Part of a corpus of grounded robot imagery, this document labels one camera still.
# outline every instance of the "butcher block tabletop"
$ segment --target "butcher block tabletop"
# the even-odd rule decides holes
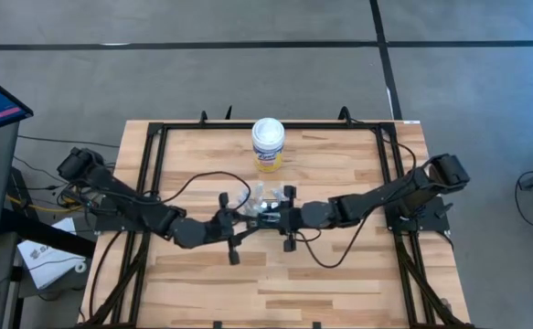
[[[114,175],[131,187],[136,187],[148,123],[128,121],[125,126]],[[419,164],[426,161],[421,125],[395,125],[399,142],[416,154]],[[389,145],[386,149],[395,177]],[[405,169],[410,169],[412,157],[405,150],[400,153]],[[365,193],[383,184],[376,138],[365,130],[286,130],[283,165],[274,173],[257,171],[252,156],[249,129],[171,130],[160,197],[172,196],[195,174],[217,170],[239,175],[252,187],[263,182],[265,196],[276,187],[296,186],[297,206],[326,201],[330,196]],[[144,190],[151,185],[154,159],[155,151]],[[228,192],[229,205],[234,207],[242,190],[243,185],[229,176],[205,176],[193,181],[171,204],[185,208],[188,217],[209,220],[219,207],[219,193]],[[236,227],[237,231],[244,229],[244,224]],[[320,239],[311,243],[314,253],[324,263],[337,262],[355,229],[324,230]],[[308,238],[316,234],[307,229],[304,233]],[[113,235],[99,236],[93,264],[99,263]],[[95,310],[118,281],[126,235],[114,242],[101,266],[94,292]],[[321,322],[324,328],[408,325],[394,238],[386,228],[382,208],[368,218],[343,264],[332,270],[319,267],[303,243],[297,243],[295,252],[283,252],[283,239],[272,230],[253,234],[237,248],[240,265],[230,266],[226,243],[180,249],[172,241],[153,235],[137,325],[211,327],[214,321],[221,321],[224,328],[312,327],[313,322]],[[422,232],[420,242],[430,285],[451,305],[456,317],[469,322],[451,246],[432,232]],[[81,306],[85,314],[95,270],[92,266]],[[128,319],[132,284],[124,296],[123,321]],[[420,292],[416,283],[412,287],[417,316],[423,322]]]

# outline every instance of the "gray floor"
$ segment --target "gray floor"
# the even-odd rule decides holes
[[[533,39],[532,1],[380,0],[388,40]],[[368,1],[0,0],[1,43],[375,39]],[[432,154],[458,154],[473,181],[448,197],[475,324],[533,328],[533,228],[513,199],[533,170],[533,48],[391,49],[404,119]],[[118,143],[128,119],[388,119],[378,50],[0,51],[0,83],[35,110],[21,133]],[[55,171],[70,145],[19,141]],[[115,152],[100,149],[108,159]],[[24,170],[29,185],[51,184]],[[47,193],[36,196],[52,197]],[[533,193],[520,196],[533,220]],[[28,301],[24,328],[72,325],[80,293]]]

